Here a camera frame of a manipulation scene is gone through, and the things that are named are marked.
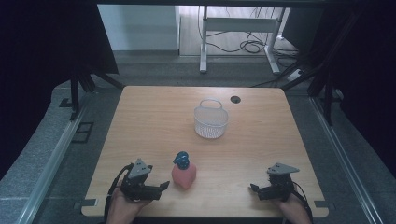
blue spray nozzle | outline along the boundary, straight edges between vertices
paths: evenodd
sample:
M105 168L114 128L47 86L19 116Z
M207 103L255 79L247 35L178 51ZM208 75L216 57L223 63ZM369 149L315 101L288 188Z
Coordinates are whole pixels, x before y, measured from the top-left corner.
M178 169L186 170L190 166L189 154L185 151L177 153L174 164L177 164Z

person's arm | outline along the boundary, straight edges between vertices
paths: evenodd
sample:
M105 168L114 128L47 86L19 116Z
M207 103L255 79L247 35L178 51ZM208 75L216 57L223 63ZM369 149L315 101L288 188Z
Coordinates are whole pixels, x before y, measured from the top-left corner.
M149 203L151 201L132 202L125 197L120 188L115 188L111 196L106 224L129 224L134 221L140 210Z
M279 208L283 216L293 224L311 224L308 214L304 209L303 203L291 194L287 201L282 202L279 199L271 200Z

gray carpet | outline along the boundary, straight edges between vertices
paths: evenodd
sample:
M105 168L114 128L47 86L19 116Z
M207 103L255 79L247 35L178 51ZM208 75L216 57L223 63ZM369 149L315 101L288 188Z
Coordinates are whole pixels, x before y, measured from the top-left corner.
M223 60L213 62L215 60L215 58L211 59L212 63L208 64L207 74L199 73L199 64L196 62L196 58L182 59L183 62L179 59L175 62L173 59L169 60L167 58L160 60L160 62L148 61L150 63L122 62L119 64L120 75L111 76L125 85L215 87L251 87L275 78L266 63L243 62L246 59L231 63ZM86 143L70 144L47 196L35 216L34 223L98 223L102 221L101 217L84 217L79 209L105 142L106 133L120 98L121 90L112 87L98 77L93 76L93 78L97 88L95 92L87 93L92 95L92 99L89 102L88 111L81 121L92 125L92 133ZM318 121L314 107L305 94L308 84L309 82L303 83L287 91L287 97L326 203L330 207L330 214L324 218L316 218L315 223L370 223L332 149L329 138ZM43 130L38 129L36 132L36 139L41 140L36 141L46 142L49 145L52 142L56 143L56 137L59 137L57 132L60 131L56 129L52 133L52 131L48 132L47 129L49 127L62 127L69 119L70 108L59 107L62 99L69 97L65 92L67 88L68 84L65 83L54 90L49 115L42 122L45 127L43 127ZM394 215L396 214L394 203L396 200L396 181L370 146L348 122L337 104L332 105L334 129L357 169L361 181L374 199L384 223L396 223ZM75 140L79 141L85 137L76 134ZM43 155L41 155L39 151L41 151L41 148L46 150L45 148L52 147L35 145L36 152L31 155L27 154L29 158L25 158L25 160L33 160L31 158L33 157L44 161L49 152L43 152ZM43 164L43 161L38 161L37 164ZM29 170L25 172L26 175L40 174L42 168L30 167L29 165L22 166L21 164L20 166L29 167ZM19 176L7 175L7 178L6 181L2 180L0 183L0 204L2 207L0 220L5 220L5 223L13 223L30 195L29 193L37 177L29 178L29 176L25 176L24 179L26 180L24 181L21 181ZM15 188L15 182L21 187ZM161 221L152 220L152 223L161 223Z

white plastic basket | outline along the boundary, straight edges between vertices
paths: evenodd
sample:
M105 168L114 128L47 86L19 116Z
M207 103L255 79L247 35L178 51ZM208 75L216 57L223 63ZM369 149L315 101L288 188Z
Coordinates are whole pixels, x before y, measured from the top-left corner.
M219 103L220 107L202 105L205 101ZM222 103L214 98L206 98L194 109L195 131L204 138L218 138L224 134L228 124L228 113Z

bottle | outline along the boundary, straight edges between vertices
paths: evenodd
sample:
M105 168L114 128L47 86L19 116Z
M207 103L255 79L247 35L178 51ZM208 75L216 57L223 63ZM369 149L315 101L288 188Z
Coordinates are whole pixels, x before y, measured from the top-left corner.
M194 182L197 168L189 161L189 154L185 151L177 153L173 163L172 178L175 183L179 184L183 189L189 189Z

